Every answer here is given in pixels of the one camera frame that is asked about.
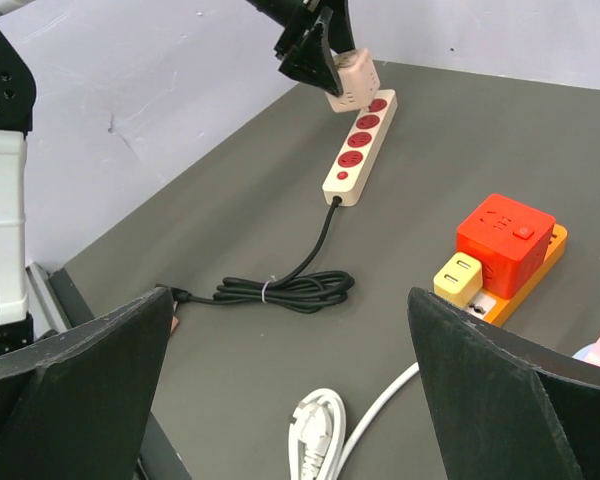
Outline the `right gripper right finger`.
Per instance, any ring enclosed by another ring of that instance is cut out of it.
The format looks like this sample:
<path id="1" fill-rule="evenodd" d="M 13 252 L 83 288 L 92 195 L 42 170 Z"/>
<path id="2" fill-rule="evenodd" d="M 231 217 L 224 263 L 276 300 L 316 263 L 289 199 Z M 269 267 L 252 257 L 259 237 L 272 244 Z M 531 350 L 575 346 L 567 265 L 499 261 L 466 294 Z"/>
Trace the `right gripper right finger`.
<path id="1" fill-rule="evenodd" d="M 600 479 L 600 367 L 414 287 L 411 339 L 450 479 Z"/>

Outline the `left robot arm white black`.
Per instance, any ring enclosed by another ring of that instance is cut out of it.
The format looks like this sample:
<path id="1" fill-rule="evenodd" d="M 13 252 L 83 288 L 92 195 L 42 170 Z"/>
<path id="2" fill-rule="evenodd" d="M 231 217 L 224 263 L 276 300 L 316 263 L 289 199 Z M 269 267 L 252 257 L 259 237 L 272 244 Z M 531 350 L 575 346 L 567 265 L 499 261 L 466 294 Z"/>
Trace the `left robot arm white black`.
<path id="1" fill-rule="evenodd" d="M 24 7 L 0 1 L 0 16 Z M 286 77 L 335 96 L 344 92 L 334 54 L 355 48 L 345 1 L 255 1 L 283 29 L 274 50 Z M 0 356 L 34 341 L 25 266 L 24 171 L 37 87 L 0 30 Z"/>

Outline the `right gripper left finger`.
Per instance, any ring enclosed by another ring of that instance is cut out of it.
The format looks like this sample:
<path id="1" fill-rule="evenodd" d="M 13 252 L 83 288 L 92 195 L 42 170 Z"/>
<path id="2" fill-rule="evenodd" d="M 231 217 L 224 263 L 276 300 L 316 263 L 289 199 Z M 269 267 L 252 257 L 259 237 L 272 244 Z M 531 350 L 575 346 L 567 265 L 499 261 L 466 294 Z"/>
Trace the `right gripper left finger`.
<path id="1" fill-rule="evenodd" d="M 171 335 L 155 288 L 0 356 L 0 479 L 133 477 Z"/>

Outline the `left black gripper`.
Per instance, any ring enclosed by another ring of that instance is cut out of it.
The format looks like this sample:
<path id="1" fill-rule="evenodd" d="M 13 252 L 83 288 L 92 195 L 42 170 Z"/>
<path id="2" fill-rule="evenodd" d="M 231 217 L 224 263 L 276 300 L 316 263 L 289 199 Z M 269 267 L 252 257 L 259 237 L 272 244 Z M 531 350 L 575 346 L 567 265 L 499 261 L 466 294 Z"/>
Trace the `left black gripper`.
<path id="1" fill-rule="evenodd" d="M 332 54 L 353 49 L 347 0 L 250 0 L 249 4 L 283 28 L 274 47 L 283 75 L 334 96 L 343 93 Z"/>

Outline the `salmon pink plug adapter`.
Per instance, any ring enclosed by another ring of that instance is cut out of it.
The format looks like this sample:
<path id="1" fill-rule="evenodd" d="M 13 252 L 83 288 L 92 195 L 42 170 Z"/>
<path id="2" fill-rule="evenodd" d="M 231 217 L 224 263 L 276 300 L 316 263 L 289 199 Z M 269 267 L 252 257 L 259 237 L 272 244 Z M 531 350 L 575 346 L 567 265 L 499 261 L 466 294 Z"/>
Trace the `salmon pink plug adapter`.
<path id="1" fill-rule="evenodd" d="M 180 324 L 180 320 L 176 316 L 174 316 L 172 318 L 172 322 L 171 322 L 171 329 L 170 329 L 170 334 L 171 335 L 174 334 L 174 332 L 176 331 L 176 329 L 179 326 L 179 324 Z"/>

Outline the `orange power strip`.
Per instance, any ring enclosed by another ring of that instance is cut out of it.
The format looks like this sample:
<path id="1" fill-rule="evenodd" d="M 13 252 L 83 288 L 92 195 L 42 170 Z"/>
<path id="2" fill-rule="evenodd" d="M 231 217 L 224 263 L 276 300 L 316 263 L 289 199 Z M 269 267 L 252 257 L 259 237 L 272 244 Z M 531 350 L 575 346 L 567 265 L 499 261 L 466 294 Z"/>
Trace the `orange power strip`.
<path id="1" fill-rule="evenodd" d="M 556 224 L 543 264 L 511 299 L 503 299 L 486 289 L 481 289 L 464 311 L 486 323 L 502 327 L 564 255 L 567 238 L 568 230 L 563 225 Z"/>

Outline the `yellow cube charger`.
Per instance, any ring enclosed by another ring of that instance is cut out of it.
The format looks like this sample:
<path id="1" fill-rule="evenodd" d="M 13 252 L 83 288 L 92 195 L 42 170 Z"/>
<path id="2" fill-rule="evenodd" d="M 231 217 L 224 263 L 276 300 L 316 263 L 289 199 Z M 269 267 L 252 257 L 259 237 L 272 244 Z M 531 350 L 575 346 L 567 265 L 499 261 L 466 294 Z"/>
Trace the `yellow cube charger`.
<path id="1" fill-rule="evenodd" d="M 482 263 L 456 252 L 433 278 L 434 293 L 459 308 L 465 308 L 483 286 Z"/>

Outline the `blue round power socket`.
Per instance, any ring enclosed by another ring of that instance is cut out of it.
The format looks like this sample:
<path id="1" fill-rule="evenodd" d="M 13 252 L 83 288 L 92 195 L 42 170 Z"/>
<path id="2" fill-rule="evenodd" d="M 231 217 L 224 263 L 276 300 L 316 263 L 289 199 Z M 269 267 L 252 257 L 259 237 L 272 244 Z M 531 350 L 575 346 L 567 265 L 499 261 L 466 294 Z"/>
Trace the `blue round power socket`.
<path id="1" fill-rule="evenodd" d="M 585 362 L 585 363 L 594 364 L 594 361 L 589 358 L 590 352 L 593 350 L 593 348 L 594 348 L 594 344 L 587 345 L 587 346 L 581 348 L 580 350 L 578 350 L 573 355 L 573 358 L 576 360 Z"/>

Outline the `red plug adapter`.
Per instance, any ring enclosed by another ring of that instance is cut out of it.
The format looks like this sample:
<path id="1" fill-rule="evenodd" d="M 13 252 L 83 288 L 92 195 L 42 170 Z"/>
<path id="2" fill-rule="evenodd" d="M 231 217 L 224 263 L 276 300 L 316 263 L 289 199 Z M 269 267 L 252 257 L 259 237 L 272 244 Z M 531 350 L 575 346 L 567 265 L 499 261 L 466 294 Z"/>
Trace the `red plug adapter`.
<path id="1" fill-rule="evenodd" d="M 513 298 L 544 262 L 556 219 L 504 195 L 489 195 L 456 230 L 456 249 L 482 264 L 483 286 Z"/>

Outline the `pink cube adapter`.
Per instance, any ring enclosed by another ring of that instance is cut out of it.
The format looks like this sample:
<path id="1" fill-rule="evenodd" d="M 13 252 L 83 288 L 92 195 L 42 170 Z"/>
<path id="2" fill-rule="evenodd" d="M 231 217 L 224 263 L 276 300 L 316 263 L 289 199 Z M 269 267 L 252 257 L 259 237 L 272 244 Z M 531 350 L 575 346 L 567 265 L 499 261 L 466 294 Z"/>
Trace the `pink cube adapter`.
<path id="1" fill-rule="evenodd" d="M 350 50 L 333 57 L 343 93 L 327 99 L 335 113 L 361 110 L 375 98 L 380 80 L 369 48 Z"/>

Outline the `beige red power strip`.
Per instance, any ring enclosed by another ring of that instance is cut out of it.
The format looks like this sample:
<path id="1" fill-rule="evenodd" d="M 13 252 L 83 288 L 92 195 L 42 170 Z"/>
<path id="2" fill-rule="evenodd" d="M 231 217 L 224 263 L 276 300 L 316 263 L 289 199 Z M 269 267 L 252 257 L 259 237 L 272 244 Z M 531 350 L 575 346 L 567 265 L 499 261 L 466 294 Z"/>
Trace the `beige red power strip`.
<path id="1" fill-rule="evenodd" d="M 398 107 L 393 89 L 379 90 L 372 103 L 359 111 L 336 155 L 322 190 L 328 205 L 355 206 L 365 188 Z"/>

